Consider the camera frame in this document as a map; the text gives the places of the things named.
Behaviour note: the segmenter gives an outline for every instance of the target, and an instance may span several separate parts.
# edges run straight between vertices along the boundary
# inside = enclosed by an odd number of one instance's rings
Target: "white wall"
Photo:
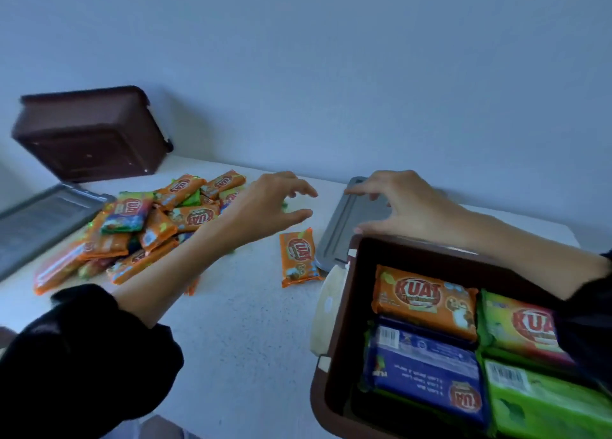
[[[410,167],[602,249],[611,27],[609,0],[0,0],[0,128],[24,93],[138,84],[181,155]]]

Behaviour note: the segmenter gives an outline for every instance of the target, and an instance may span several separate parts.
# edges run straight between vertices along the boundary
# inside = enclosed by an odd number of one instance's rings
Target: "forearm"
[[[458,234],[452,246],[488,255],[561,299],[611,271],[604,257],[527,233],[491,216],[466,212],[456,224]]]
[[[239,243],[223,219],[204,224],[186,242],[119,286],[113,293],[122,310],[153,327],[204,270]]]

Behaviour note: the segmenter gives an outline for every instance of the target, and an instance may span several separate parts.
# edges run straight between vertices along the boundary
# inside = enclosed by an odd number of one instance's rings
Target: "brown storage box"
[[[350,248],[357,256],[348,257],[350,269],[327,352],[331,364],[328,372],[316,369],[310,388],[315,417],[326,430],[347,439],[461,437],[432,412],[356,389],[363,370],[364,333],[375,316],[371,302],[376,265],[486,288],[549,309],[559,300],[480,255],[387,236],[357,235]]]
[[[138,87],[21,96],[12,136],[63,181],[151,175],[171,149]]]

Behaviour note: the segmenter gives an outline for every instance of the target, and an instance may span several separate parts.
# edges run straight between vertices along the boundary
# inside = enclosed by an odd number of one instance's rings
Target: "person's left hand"
[[[293,172],[266,173],[242,191],[215,221],[232,229],[242,244],[260,240],[312,216],[310,209],[283,212],[285,197],[297,193],[318,196],[315,188]]]

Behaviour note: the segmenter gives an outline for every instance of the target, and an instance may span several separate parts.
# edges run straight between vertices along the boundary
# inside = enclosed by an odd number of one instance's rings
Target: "table surface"
[[[152,191],[184,173],[213,179],[229,169],[257,179],[260,170],[168,156],[150,176],[86,183],[90,191]],[[289,209],[311,208],[298,231],[313,229],[315,242],[342,196],[345,185],[306,178],[318,198],[289,199]],[[484,211],[552,240],[577,246],[569,228],[507,212]],[[32,291],[36,268],[53,249],[0,283],[0,325],[21,331],[50,309],[50,294]],[[96,282],[113,285],[102,275]],[[80,284],[77,278],[64,286]],[[278,236],[248,244],[206,270],[194,296],[182,296],[161,323],[172,328],[185,366],[156,412],[203,439],[333,437],[310,408],[310,382],[317,359],[310,353],[310,327],[321,282],[281,288]]]

